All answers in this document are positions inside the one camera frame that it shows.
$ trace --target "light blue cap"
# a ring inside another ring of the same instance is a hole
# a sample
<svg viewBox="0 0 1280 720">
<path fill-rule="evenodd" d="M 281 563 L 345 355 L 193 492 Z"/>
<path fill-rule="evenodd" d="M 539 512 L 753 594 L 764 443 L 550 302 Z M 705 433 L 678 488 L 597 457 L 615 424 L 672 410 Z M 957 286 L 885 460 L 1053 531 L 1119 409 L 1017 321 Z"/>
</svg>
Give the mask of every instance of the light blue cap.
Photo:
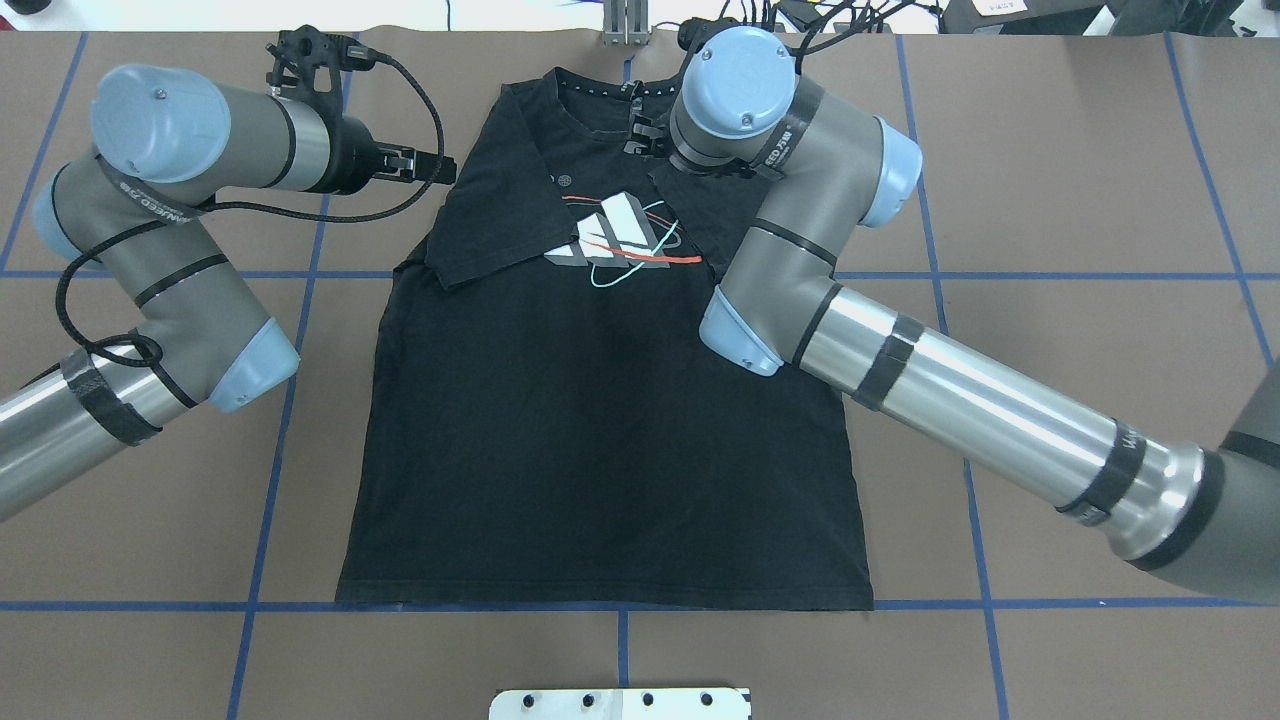
<svg viewBox="0 0 1280 720">
<path fill-rule="evenodd" d="M 58 176 L 60 174 L 63 174 L 61 169 L 58 170 L 54 179 L 40 188 L 40 195 L 36 196 L 36 202 L 31 206 L 31 224 L 36 228 L 36 234 L 40 236 L 40 240 L 45 241 L 45 245 L 50 250 L 68 260 L 74 260 L 79 258 L 79 247 L 76 247 L 76 243 L 67 237 L 67 231 L 58 222 L 58 213 L 54 210 L 54 183 L 58 182 Z M 90 270 L 106 269 L 97 260 L 90 260 L 84 263 L 84 266 Z"/>
<path fill-rule="evenodd" d="M 719 286 L 712 293 L 712 301 L 703 313 L 703 323 L 698 325 L 698 337 L 721 357 L 735 365 L 746 368 L 756 375 L 769 377 L 782 366 L 782 357 L 755 334 L 746 320 L 737 314 Z"/>
<path fill-rule="evenodd" d="M 876 197 L 872 199 L 872 206 L 867 210 L 867 215 L 858 223 L 868 228 L 878 228 L 897 215 L 902 204 L 915 190 L 915 183 L 920 179 L 920 169 L 924 167 L 924 156 L 920 155 L 919 145 L 890 127 L 884 118 L 877 117 L 876 119 L 881 122 L 884 149 Z"/>
<path fill-rule="evenodd" d="M 191 179 L 218 160 L 230 137 L 232 113 L 205 76 L 134 64 L 102 76 L 90 124 L 111 167 L 169 183 Z"/>
<path fill-rule="evenodd" d="M 270 318 L 218 380 L 209 400 L 223 413 L 234 413 L 297 372 L 298 351 L 275 318 Z"/>
<path fill-rule="evenodd" d="M 737 26 L 707 41 L 685 70 L 681 97 L 698 127 L 726 140 L 768 132 L 796 90 L 795 60 L 781 40 Z"/>
</svg>

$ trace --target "shirt sleeve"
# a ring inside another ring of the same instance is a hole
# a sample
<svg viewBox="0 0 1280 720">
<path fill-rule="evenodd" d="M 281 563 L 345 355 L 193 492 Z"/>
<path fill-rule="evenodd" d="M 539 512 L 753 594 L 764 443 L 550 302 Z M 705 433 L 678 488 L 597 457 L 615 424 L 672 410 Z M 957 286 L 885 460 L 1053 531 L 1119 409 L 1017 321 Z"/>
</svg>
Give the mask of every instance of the shirt sleeve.
<svg viewBox="0 0 1280 720">
<path fill-rule="evenodd" d="M 576 228 L 558 190 L 515 94 L 503 87 L 415 252 L 445 288 L 541 255 L 568 242 Z"/>
</svg>

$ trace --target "black t-shirt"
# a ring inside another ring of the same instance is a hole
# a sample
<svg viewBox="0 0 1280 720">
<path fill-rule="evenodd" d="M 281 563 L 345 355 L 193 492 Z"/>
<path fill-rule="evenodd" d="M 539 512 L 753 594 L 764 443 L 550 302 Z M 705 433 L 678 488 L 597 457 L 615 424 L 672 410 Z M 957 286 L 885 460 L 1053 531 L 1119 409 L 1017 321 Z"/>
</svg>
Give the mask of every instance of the black t-shirt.
<svg viewBox="0 0 1280 720">
<path fill-rule="evenodd" d="M 631 95 L 504 86 L 397 268 L 339 602 L 872 606 L 838 393 L 698 338 L 768 182 L 623 154 Z M 648 250 L 582 231 L 622 193 Z"/>
</svg>

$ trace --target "black band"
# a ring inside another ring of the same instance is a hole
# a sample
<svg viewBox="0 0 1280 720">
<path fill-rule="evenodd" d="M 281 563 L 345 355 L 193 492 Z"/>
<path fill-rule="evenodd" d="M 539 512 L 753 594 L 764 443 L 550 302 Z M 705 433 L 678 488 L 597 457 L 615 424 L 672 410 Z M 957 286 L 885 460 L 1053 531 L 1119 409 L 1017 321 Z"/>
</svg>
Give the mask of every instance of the black band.
<svg viewBox="0 0 1280 720">
<path fill-rule="evenodd" d="M 229 260 L 227 260 L 227 256 L 223 255 L 221 252 L 219 252 L 218 255 L 210 255 L 204 260 L 196 260 L 195 263 L 187 265 L 186 268 L 174 270 L 173 273 L 165 275 L 164 278 L 160 278 L 159 281 L 152 283 L 151 287 L 133 296 L 133 304 L 137 305 L 138 307 L 142 307 L 152 297 L 180 283 L 182 281 L 189 278 L 191 275 L 195 275 L 200 270 L 206 270 L 209 268 L 212 268 L 214 265 L 221 265 L 223 263 L 228 261 Z"/>
<path fill-rule="evenodd" d="M 906 370 L 906 363 L 915 352 L 915 343 L 923 334 L 924 323 L 910 315 L 900 314 L 893 320 L 893 332 L 884 338 L 870 369 L 867 370 L 863 382 L 858 383 L 858 389 L 852 395 L 854 400 L 868 410 L 878 411 L 884 405 L 888 391 L 893 389 L 893 383 Z"/>
<path fill-rule="evenodd" d="M 72 395 L 79 400 L 81 407 L 97 420 L 111 437 L 129 446 L 160 432 L 160 428 L 147 423 L 132 405 L 120 402 L 115 391 L 106 383 L 102 373 L 93 366 L 93 360 L 83 350 L 77 350 L 61 361 L 63 379 Z"/>
<path fill-rule="evenodd" d="M 298 151 L 298 131 L 293 128 L 293 118 L 289 117 L 289 111 L 284 109 L 284 102 L 280 102 L 279 97 L 271 97 L 271 100 L 275 100 L 275 106 L 279 108 L 280 114 L 284 115 L 284 127 L 289 128 L 289 154 L 285 155 L 289 161 L 280 168 L 280 174 L 275 176 L 275 179 L 262 187 L 275 187 L 278 182 L 284 179 L 284 176 L 289 174 L 289 170 L 293 169 L 293 159 Z"/>
<path fill-rule="evenodd" d="M 831 307 L 831 301 L 840 295 L 840 283 L 832 284 L 827 295 L 822 297 L 822 302 L 818 305 L 818 310 L 814 311 L 813 318 L 809 318 L 809 327 L 804 329 L 804 334 L 800 336 L 800 345 L 796 346 L 795 355 L 791 356 L 791 364 L 796 368 L 800 366 L 800 359 L 804 357 L 804 351 L 809 348 L 809 341 L 813 340 L 813 333 L 818 329 L 818 323 L 822 322 L 822 316 L 827 314 L 827 309 Z"/>
<path fill-rule="evenodd" d="M 1204 473 L 1201 475 L 1199 489 L 1196 491 L 1196 497 L 1192 498 L 1192 506 L 1187 509 L 1187 515 L 1183 515 L 1183 520 L 1165 538 L 1165 542 L 1156 546 L 1156 550 L 1137 560 L 1130 560 L 1129 564 L 1149 573 L 1181 557 L 1213 518 L 1213 511 L 1217 510 L 1217 503 L 1222 500 L 1225 479 L 1226 468 L 1222 465 L 1222 457 L 1206 450 Z"/>
<path fill-rule="evenodd" d="M 832 255 L 829 251 L 827 251 L 826 247 L 818 245 L 817 242 L 806 237 L 799 236 L 782 225 L 756 218 L 751 220 L 751 227 L 760 228 L 762 231 L 769 234 L 776 234 L 782 240 L 790 242 L 791 245 L 795 245 L 796 247 L 804 250 L 805 252 L 818 256 L 823 263 L 831 265 L 832 268 L 836 266 L 836 256 Z"/>
<path fill-rule="evenodd" d="M 115 190 L 120 191 L 120 195 L 128 197 L 134 205 L 155 215 L 163 223 L 182 225 L 205 214 L 204 210 L 166 197 L 146 182 L 122 173 L 101 155 L 97 156 L 97 167 L 102 169 L 102 174 L 106 176 L 106 179 L 111 181 Z"/>
<path fill-rule="evenodd" d="M 801 79 L 787 114 L 773 126 L 773 133 L 751 159 L 750 168 L 771 179 L 786 177 L 782 165 L 791 159 L 796 146 L 800 145 L 800 138 L 809 129 L 809 123 L 813 122 L 820 102 L 822 87 L 815 82 Z"/>
<path fill-rule="evenodd" d="M 1057 509 L 1085 527 L 1097 525 L 1111 516 L 1111 510 L 1133 487 L 1147 455 L 1147 438 L 1140 432 L 1121 420 L 1115 420 L 1115 441 L 1102 469 L 1080 497 Z"/>
<path fill-rule="evenodd" d="M 1222 441 L 1222 446 L 1219 450 L 1229 450 L 1236 455 L 1243 455 L 1280 470 L 1280 445 L 1268 439 L 1233 430 L 1226 433 L 1226 439 Z"/>
</svg>

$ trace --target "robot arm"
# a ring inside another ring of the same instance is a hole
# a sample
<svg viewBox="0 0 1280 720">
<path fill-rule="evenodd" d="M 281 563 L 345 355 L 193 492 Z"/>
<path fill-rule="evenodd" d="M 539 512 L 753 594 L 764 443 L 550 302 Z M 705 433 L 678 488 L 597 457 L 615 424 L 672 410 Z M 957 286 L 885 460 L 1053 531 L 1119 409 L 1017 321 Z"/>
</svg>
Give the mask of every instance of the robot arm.
<svg viewBox="0 0 1280 720">
<path fill-rule="evenodd" d="M 772 35 L 726 29 L 685 74 L 672 163 L 777 179 L 703 319 L 716 352 L 769 375 L 791 363 L 991 468 L 1167 582 L 1280 601 L 1280 377 L 1219 451 L 1161 445 L 832 279 L 856 224 L 897 213 L 914 142 L 794 74 Z"/>
<path fill-rule="evenodd" d="M 342 115 L 339 69 L 394 60 L 311 27 L 269 50 L 270 95 L 147 65 L 100 82 L 95 146 L 59 170 L 32 214 L 73 269 L 110 270 L 145 322 L 97 343 L 77 337 L 79 350 L 0 404 L 0 520 L 205 400 L 230 413 L 297 370 L 293 343 L 198 220 L 215 191 L 453 182 L 443 150 L 378 143 Z M 319 92 L 325 70 L 330 90 Z"/>
</svg>

